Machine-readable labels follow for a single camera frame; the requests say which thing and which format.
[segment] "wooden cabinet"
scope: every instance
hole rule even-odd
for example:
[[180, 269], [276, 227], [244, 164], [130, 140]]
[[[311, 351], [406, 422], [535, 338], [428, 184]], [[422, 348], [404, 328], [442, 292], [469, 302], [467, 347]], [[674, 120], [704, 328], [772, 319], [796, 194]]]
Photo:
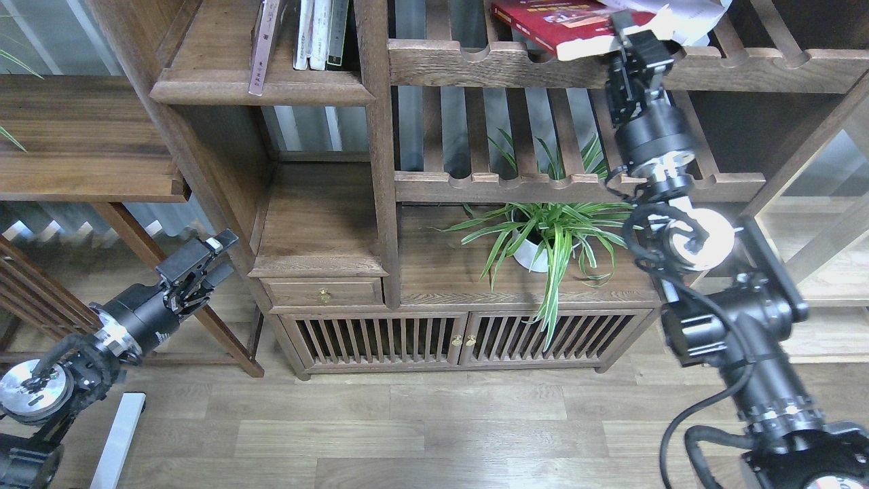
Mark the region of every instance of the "wooden cabinet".
[[[486, 47], [463, 47], [452, 40], [448, 0], [425, 3], [428, 38], [398, 39], [390, 35], [393, 4], [358, 0], [359, 72], [293, 71], [289, 43], [282, 44], [263, 96], [253, 97], [246, 93], [245, 46], [255, 5], [87, 3], [209, 219], [242, 237], [231, 251], [235, 266], [249, 272], [251, 291], [260, 308], [271, 312], [267, 320], [301, 378], [363, 367], [561, 362], [602, 370], [654, 319], [649, 312], [659, 299], [648, 277], [620, 251], [619, 270], [605, 287], [586, 287], [579, 271], [568, 276], [561, 307], [569, 312], [566, 318], [575, 319], [565, 319], [561, 343], [540, 355], [523, 349], [527, 344], [517, 342], [532, 332], [521, 318], [535, 308], [541, 279], [504, 265], [491, 290], [478, 279], [485, 240], [462, 247], [458, 235], [435, 229], [461, 220], [461, 209], [449, 203], [613, 199], [577, 164], [558, 181], [537, 170], [523, 90], [547, 90], [558, 149], [575, 162], [580, 146], [566, 90], [590, 89], [607, 160], [618, 166], [600, 92], [607, 77], [603, 57], [548, 60], [514, 42], [489, 15], [481, 26]], [[805, 22], [811, 17], [794, 0], [736, 2], [716, 27], [712, 45], [676, 53], [667, 88], [677, 90], [675, 100], [700, 138], [691, 169], [696, 201], [756, 212], [865, 95], [869, 39], [860, 26], [869, 19], [841, 3], [842, 9], [824, 9], [834, 13], [815, 25]], [[481, 4], [488, 9], [488, 1]], [[816, 34], [818, 29], [824, 34]], [[396, 116], [399, 85], [422, 87], [419, 171], [397, 170], [396, 134], [406, 130]], [[448, 86], [462, 87], [469, 128], [485, 125], [485, 90], [503, 90], [518, 171], [511, 175], [489, 166], [483, 131], [468, 131], [467, 162], [445, 165], [440, 100]], [[335, 163], [340, 155], [322, 155], [305, 164], [278, 164], [262, 136], [261, 113], [252, 107], [271, 104], [364, 106], [368, 161]], [[323, 159], [333, 163], [318, 161]], [[636, 183], [614, 181], [623, 191]], [[348, 302], [322, 304], [317, 287], [296, 293], [299, 284], [326, 283], [353, 284]], [[361, 284], [365, 292], [355, 289]], [[457, 336], [462, 346], [452, 345]], [[471, 346], [469, 336], [476, 336]]]

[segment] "white book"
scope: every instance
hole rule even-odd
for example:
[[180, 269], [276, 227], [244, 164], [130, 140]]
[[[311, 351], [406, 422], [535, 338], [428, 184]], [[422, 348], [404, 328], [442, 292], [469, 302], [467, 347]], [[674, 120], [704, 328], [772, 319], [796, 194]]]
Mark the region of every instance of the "white book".
[[262, 0], [260, 14], [254, 26], [253, 45], [250, 52], [250, 83], [248, 93], [261, 96], [265, 84], [266, 69], [275, 46], [275, 38], [281, 28], [281, 19], [286, 0]]
[[295, 43], [295, 59], [293, 68], [308, 69], [308, 56], [311, 52], [311, 20], [314, 16], [314, 0], [299, 2], [299, 35]]
[[314, 0], [314, 25], [311, 33], [311, 70], [326, 70], [329, 32], [332, 25], [332, 0]]

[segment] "cabinet door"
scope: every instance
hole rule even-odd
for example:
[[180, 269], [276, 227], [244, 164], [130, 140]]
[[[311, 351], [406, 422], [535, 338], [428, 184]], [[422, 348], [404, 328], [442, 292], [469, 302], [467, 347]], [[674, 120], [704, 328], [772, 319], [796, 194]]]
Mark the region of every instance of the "cabinet door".
[[457, 365], [467, 318], [456, 312], [281, 316], [311, 372]]
[[543, 365], [601, 367], [631, 338], [649, 309], [564, 311], [552, 344], [532, 312], [472, 312], [459, 365]]

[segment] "black cable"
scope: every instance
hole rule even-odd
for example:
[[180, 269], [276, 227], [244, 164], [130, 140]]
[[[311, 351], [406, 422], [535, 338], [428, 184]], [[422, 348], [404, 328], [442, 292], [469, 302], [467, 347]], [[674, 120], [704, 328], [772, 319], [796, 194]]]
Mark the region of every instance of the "black cable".
[[743, 450], [754, 450], [756, 443], [754, 438], [746, 435], [728, 433], [713, 426], [691, 426], [685, 431], [685, 450], [688, 460], [694, 467], [694, 472], [700, 478], [700, 482], [706, 489], [720, 489], [721, 485], [715, 480], [709, 464], [700, 449], [700, 442], [706, 441], [715, 445], [732, 446]]
[[661, 280], [666, 280], [670, 284], [672, 284], [676, 289], [687, 295], [688, 297], [696, 300], [697, 302], [703, 304], [711, 313], [715, 314], [721, 323], [733, 333], [736, 338], [737, 343], [740, 344], [740, 348], [745, 355], [746, 366], [743, 367], [743, 371], [740, 374], [739, 380], [736, 381], [733, 385], [727, 387], [724, 391], [721, 391], [713, 396], [710, 396], [706, 399], [701, 400], [699, 403], [688, 407], [685, 411], [680, 412], [673, 421], [667, 426], [667, 429], [664, 431], [664, 435], [661, 437], [660, 441], [660, 449], [658, 451], [658, 467], [660, 469], [661, 480], [664, 482], [664, 487], [666, 489], [673, 489], [673, 486], [670, 484], [670, 478], [667, 473], [667, 448], [670, 445], [670, 439], [673, 437], [673, 433], [676, 431], [676, 428], [679, 427], [682, 421], [687, 419], [692, 414], [713, 405], [722, 399], [729, 398], [733, 396], [736, 392], [739, 392], [751, 379], [752, 373], [754, 371], [754, 356], [751, 353], [750, 344], [748, 343], [748, 338], [745, 337], [745, 334], [740, 330], [733, 321], [727, 316], [727, 314], [710, 298], [705, 295], [697, 292], [696, 290], [688, 287], [683, 284], [681, 280], [677, 278], [669, 277], [663, 271], [645, 266], [637, 260], [637, 267], [648, 273], [649, 275], [659, 278]]

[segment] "green leaf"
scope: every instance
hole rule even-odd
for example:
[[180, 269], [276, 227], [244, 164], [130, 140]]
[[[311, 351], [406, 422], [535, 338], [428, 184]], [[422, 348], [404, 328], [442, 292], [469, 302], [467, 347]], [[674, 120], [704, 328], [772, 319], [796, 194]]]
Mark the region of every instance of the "green leaf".
[[24, 146], [22, 146], [21, 143], [19, 143], [17, 139], [15, 139], [11, 134], [9, 134], [9, 132], [7, 130], [5, 130], [3, 128], [3, 126], [0, 126], [0, 136], [3, 136], [5, 138], [9, 139], [15, 146], [18, 146], [19, 150], [27, 152], [27, 150], [24, 149]]
[[10, 60], [12, 63], [17, 64], [18, 66], [21, 66], [22, 68], [27, 70], [31, 75], [34, 75], [34, 76], [39, 77], [39, 78], [43, 77], [39, 73], [36, 73], [35, 71], [33, 71], [27, 64], [24, 64], [24, 62], [22, 62], [20, 59], [12, 56], [9, 52], [7, 52], [5, 50], [0, 50], [0, 57], [5, 57], [6, 59]]

